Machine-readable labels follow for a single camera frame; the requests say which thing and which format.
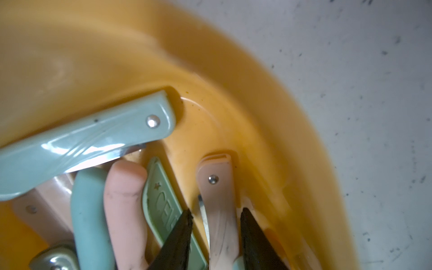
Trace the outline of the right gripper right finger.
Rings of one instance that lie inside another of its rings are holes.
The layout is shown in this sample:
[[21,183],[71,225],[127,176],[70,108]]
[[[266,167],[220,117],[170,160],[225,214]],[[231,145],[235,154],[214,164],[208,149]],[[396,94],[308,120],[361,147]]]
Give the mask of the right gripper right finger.
[[288,270],[253,214],[243,208],[240,217],[241,244],[246,270]]

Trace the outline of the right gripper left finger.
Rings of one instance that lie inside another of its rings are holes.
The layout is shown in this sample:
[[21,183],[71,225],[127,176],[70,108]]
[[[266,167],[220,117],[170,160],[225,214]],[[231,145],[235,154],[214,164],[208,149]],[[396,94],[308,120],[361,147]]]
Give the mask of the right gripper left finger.
[[184,210],[148,270],[186,270],[189,264],[193,217]]

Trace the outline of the yellow plastic storage box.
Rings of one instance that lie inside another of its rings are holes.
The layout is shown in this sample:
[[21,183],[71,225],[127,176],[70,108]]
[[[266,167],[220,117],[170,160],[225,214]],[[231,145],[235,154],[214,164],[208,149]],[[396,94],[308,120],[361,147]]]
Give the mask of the yellow plastic storage box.
[[[243,208],[289,270],[359,269],[323,145],[281,83],[229,38],[162,1],[1,2],[1,148],[159,91],[175,113],[172,134],[91,168],[109,173],[126,160],[147,171],[159,158],[210,270],[196,171],[205,157],[228,154],[240,244],[233,270],[245,270]],[[50,246],[75,246],[79,171],[1,200],[3,270],[30,270]]]

